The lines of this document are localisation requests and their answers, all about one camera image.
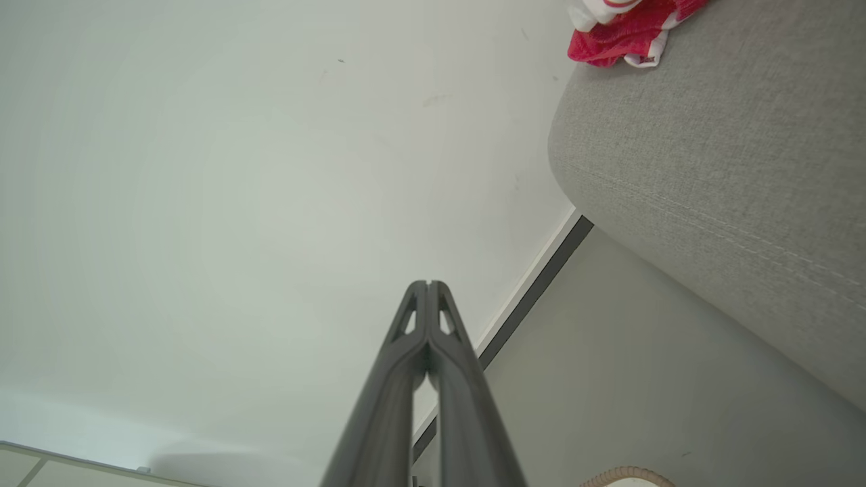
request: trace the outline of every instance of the woven rim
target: woven rim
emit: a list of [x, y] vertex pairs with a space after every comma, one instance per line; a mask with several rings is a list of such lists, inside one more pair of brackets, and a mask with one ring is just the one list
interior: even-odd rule
[[583, 482], [580, 487], [606, 487], [624, 478], [640, 478], [652, 482], [658, 487], [675, 487], [667, 478], [640, 467], [617, 467]]

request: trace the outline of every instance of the wall stain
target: wall stain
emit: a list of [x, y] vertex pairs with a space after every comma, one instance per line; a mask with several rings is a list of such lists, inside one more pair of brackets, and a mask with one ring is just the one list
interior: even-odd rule
[[421, 106], [424, 108], [434, 107], [436, 105], [439, 105], [440, 103], [443, 103], [448, 98], [451, 98], [451, 96], [452, 95], [450, 95], [450, 94], [434, 94], [433, 96], [431, 96], [427, 100], [424, 100], [424, 102], [421, 104]]

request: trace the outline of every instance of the red cloth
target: red cloth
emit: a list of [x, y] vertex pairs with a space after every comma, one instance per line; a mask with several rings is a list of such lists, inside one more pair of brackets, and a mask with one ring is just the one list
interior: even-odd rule
[[613, 66], [627, 54], [646, 56], [650, 43], [662, 33], [668, 17], [676, 20], [691, 16], [707, 0], [643, 0], [635, 8], [613, 17], [607, 24], [597, 24], [589, 32], [574, 31], [568, 46], [568, 57], [593, 66]]

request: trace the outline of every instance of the sofa stitching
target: sofa stitching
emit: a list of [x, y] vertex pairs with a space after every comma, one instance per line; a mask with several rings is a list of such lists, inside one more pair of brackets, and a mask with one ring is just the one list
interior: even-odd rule
[[718, 222], [719, 224], [722, 224], [722, 225], [724, 225], [724, 226], [726, 226], [726, 227], [732, 228], [732, 229], [734, 229], [734, 230], [736, 230], [736, 231], [738, 231], [738, 232], [740, 232], [740, 233], [742, 233], [742, 234], [744, 234], [744, 235], [747, 235], [747, 236], [749, 236], [749, 237], [755, 238], [755, 239], [759, 240], [760, 242], [762, 242], [762, 243], [764, 243], [764, 244], [767, 244], [767, 245], [770, 245], [770, 246], [773, 247], [774, 249], [780, 250], [780, 251], [782, 251], [783, 253], [785, 253], [785, 254], [787, 254], [787, 255], [794, 256], [794, 257], [796, 257], [796, 258], [798, 258], [798, 259], [800, 259], [800, 260], [802, 260], [802, 261], [808, 263], [810, 266], [813, 266], [813, 267], [815, 267], [815, 268], [817, 268], [817, 269], [820, 269], [820, 270], [822, 270], [822, 271], [824, 271], [824, 272], [829, 272], [829, 273], [832, 274], [833, 276], [838, 277], [838, 278], [840, 278], [840, 279], [844, 279], [845, 281], [847, 281], [847, 282], [849, 282], [849, 283], [851, 283], [851, 284], [854, 284], [855, 286], [858, 286], [858, 287], [862, 287], [862, 286], [863, 286], [861, 283], [859, 283], [859, 282], [857, 282], [857, 281], [851, 279], [850, 277], [844, 276], [844, 275], [842, 275], [842, 274], [836, 272], [836, 271], [833, 270], [833, 269], [829, 269], [829, 268], [827, 268], [827, 267], [824, 267], [823, 265], [821, 265], [821, 264], [819, 264], [819, 263], [816, 263], [815, 261], [812, 261], [811, 259], [808, 259], [808, 258], [806, 258], [806, 257], [800, 256], [799, 254], [797, 254], [797, 253], [795, 253], [795, 252], [791, 252], [790, 250], [785, 249], [785, 248], [783, 248], [783, 247], [780, 247], [780, 246], [778, 246], [778, 245], [775, 244], [775, 243], [769, 242], [769, 241], [765, 240], [764, 238], [758, 237], [757, 235], [754, 235], [753, 233], [750, 233], [750, 232], [748, 232], [748, 231], [742, 230], [741, 228], [739, 228], [739, 227], [737, 227], [737, 226], [734, 226], [734, 225], [732, 225], [732, 224], [729, 224], [729, 223], [727, 223], [727, 222], [724, 222], [724, 221], [722, 221], [722, 220], [719, 220], [718, 218], [712, 217], [712, 216], [708, 215], [707, 213], [704, 213], [703, 211], [695, 210], [694, 208], [691, 208], [691, 207], [689, 207], [689, 206], [683, 205], [682, 203], [679, 203], [679, 202], [674, 201], [674, 200], [672, 200], [672, 199], [666, 198], [666, 197], [664, 197], [664, 196], [661, 195], [661, 194], [645, 192], [645, 191], [643, 191], [640, 187], [638, 187], [638, 186], [636, 186], [636, 185], [633, 185], [632, 183], [629, 183], [628, 181], [623, 181], [623, 180], [617, 178], [616, 176], [611, 176], [611, 175], [599, 175], [599, 174], [596, 174], [595, 172], [592, 172], [592, 171], [590, 171], [589, 169], [586, 169], [586, 168], [584, 168], [584, 167], [577, 167], [577, 169], [579, 169], [580, 171], [583, 171], [583, 172], [587, 172], [587, 173], [591, 174], [592, 176], [595, 176], [596, 178], [600, 178], [600, 179], [609, 178], [609, 179], [612, 179], [612, 180], [614, 180], [614, 181], [616, 181], [616, 182], [618, 182], [618, 183], [620, 183], [620, 184], [622, 184], [622, 185], [627, 185], [627, 186], [631, 187], [634, 191], [636, 191], [636, 192], [638, 192], [638, 193], [641, 193], [641, 194], [643, 194], [643, 195], [645, 195], [645, 196], [652, 197], [652, 198], [660, 198], [660, 199], [663, 199], [664, 201], [667, 201], [667, 202], [669, 202], [669, 203], [671, 203], [671, 204], [673, 204], [673, 205], [681, 206], [682, 208], [685, 208], [686, 210], [692, 211], [693, 213], [697, 213], [697, 214], [699, 214], [699, 215], [701, 215], [701, 216], [703, 216], [703, 217], [706, 217], [706, 218], [709, 218], [709, 219], [711, 219], [711, 220], [713, 220], [713, 221], [715, 221], [715, 222]]
[[[580, 170], [580, 171], [585, 171], [585, 172], [587, 172], [587, 173], [590, 174], [591, 176], [595, 177], [596, 179], [602, 181], [603, 183], [605, 183], [605, 184], [607, 184], [607, 185], [610, 185], [611, 187], [616, 187], [616, 186], [614, 185], [614, 183], [611, 183], [610, 181], [606, 181], [606, 180], [604, 180], [602, 177], [598, 176], [597, 174], [594, 174], [593, 172], [586, 171], [586, 170], [584, 170], [584, 169], [582, 169], [582, 168], [579, 168], [579, 170]], [[841, 297], [841, 298], [844, 299], [845, 301], [854, 304], [855, 306], [857, 306], [857, 307], [860, 308], [861, 310], [866, 311], [866, 306], [863, 306], [860, 302], [854, 301], [853, 299], [849, 298], [848, 296], [843, 295], [843, 294], [841, 294], [841, 293], [835, 291], [834, 289], [831, 289], [831, 288], [825, 286], [824, 284], [822, 284], [822, 283], [820, 283], [820, 282], [818, 282], [818, 281], [815, 281], [815, 280], [813, 280], [813, 279], [810, 279], [808, 276], [804, 276], [803, 274], [797, 272], [796, 270], [791, 269], [791, 268], [789, 268], [789, 267], [786, 267], [784, 264], [782, 264], [782, 263], [780, 263], [780, 262], [777, 262], [777, 261], [771, 259], [771, 258], [768, 257], [768, 256], [764, 256], [764, 255], [762, 255], [762, 254], [760, 253], [760, 251], [758, 251], [758, 250], [752, 250], [752, 249], [749, 249], [749, 248], [747, 248], [746, 246], [744, 246], [744, 245], [742, 245], [742, 244], [740, 244], [740, 243], [737, 243], [737, 242], [734, 241], [732, 238], [725, 237], [724, 235], [721, 235], [720, 233], [716, 233], [716, 232], [714, 232], [714, 231], [712, 231], [712, 230], [710, 230], [710, 229], [708, 229], [708, 228], [702, 227], [702, 226], [696, 224], [695, 222], [693, 222], [693, 221], [691, 221], [691, 220], [689, 220], [689, 219], [687, 219], [687, 218], [685, 218], [685, 217], [682, 217], [682, 216], [680, 216], [680, 215], [677, 215], [676, 213], [674, 213], [674, 212], [672, 212], [672, 211], [665, 210], [665, 209], [662, 208], [661, 206], [653, 205], [653, 204], [650, 202], [651, 200], [650, 200], [650, 198], [649, 198], [648, 196], [643, 195], [643, 194], [641, 194], [641, 193], [639, 193], [639, 192], [635, 192], [634, 190], [631, 190], [631, 191], [633, 191], [633, 192], [636, 194], [636, 196], [638, 196], [639, 198], [643, 198], [643, 199], [644, 199], [644, 203], [646, 203], [647, 205], [650, 205], [650, 206], [652, 206], [653, 208], [656, 208], [656, 209], [658, 209], [658, 210], [660, 210], [660, 211], [663, 211], [664, 213], [667, 213], [667, 214], [669, 214], [669, 215], [671, 215], [671, 216], [674, 216], [674, 217], [680, 218], [682, 221], [686, 222], [687, 224], [693, 225], [693, 226], [695, 226], [695, 227], [697, 227], [697, 228], [699, 228], [699, 229], [701, 229], [701, 230], [703, 230], [703, 231], [705, 231], [705, 232], [707, 232], [707, 233], [710, 233], [710, 234], [712, 234], [712, 235], [715, 235], [716, 237], [719, 237], [719, 238], [721, 238], [721, 239], [723, 239], [723, 240], [726, 240], [726, 241], [728, 241], [729, 243], [731, 243], [732, 245], [734, 245], [734, 246], [736, 246], [736, 247], [739, 247], [739, 248], [745, 250], [746, 252], [748, 252], [748, 253], [750, 253], [750, 254], [754, 254], [755, 256], [758, 256], [758, 257], [760, 257], [760, 258], [762, 258], [762, 259], [767, 260], [768, 262], [774, 263], [774, 264], [778, 265], [779, 267], [781, 267], [782, 269], [785, 269], [785, 270], [787, 270], [788, 272], [792, 273], [793, 275], [795, 275], [795, 276], [797, 276], [797, 277], [800, 277], [801, 279], [803, 279], [803, 280], [805, 280], [805, 281], [807, 281], [807, 282], [810, 282], [810, 283], [812, 283], [812, 284], [818, 286], [819, 288], [826, 289], [826, 290], [830, 291], [832, 294]]]

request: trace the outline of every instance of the gray fabric upholstery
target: gray fabric upholstery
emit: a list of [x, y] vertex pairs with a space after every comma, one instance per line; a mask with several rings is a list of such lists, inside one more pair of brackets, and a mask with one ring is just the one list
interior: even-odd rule
[[549, 143], [579, 211], [864, 411], [865, 49], [863, 0], [711, 0], [656, 69], [578, 65]]

